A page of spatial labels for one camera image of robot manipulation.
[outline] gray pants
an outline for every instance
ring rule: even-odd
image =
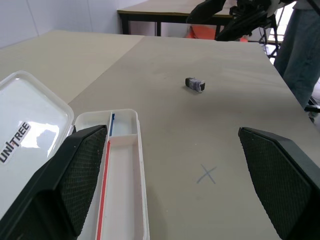
[[[320,77],[320,16],[295,9],[274,66],[303,108]]]

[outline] plastic container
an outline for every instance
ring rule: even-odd
[[[0,148],[30,126],[14,154],[0,162],[0,218],[31,176],[70,134],[72,109],[34,76],[18,71],[0,82]],[[146,182],[138,114],[131,109],[85,112],[76,130],[107,125],[93,199],[78,240],[149,240]]]
[[[15,72],[0,82],[0,113],[2,218],[33,174],[65,140],[74,113],[25,71]],[[23,124],[27,131],[21,129]]]
[[[105,161],[100,167],[104,171],[98,177],[102,185],[100,189],[97,186],[92,200],[99,208],[89,210],[83,228],[97,227],[94,233],[83,232],[78,239],[149,240],[138,114],[131,109],[85,112],[76,119],[75,128],[81,130],[99,124],[109,129]]]

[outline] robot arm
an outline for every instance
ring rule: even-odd
[[[230,8],[233,16],[230,23],[216,37],[217,41],[233,41],[249,35],[258,27],[268,27],[275,11],[294,0],[237,0],[237,6]],[[206,0],[200,3],[189,15],[187,23],[201,24],[221,11],[226,0]]]

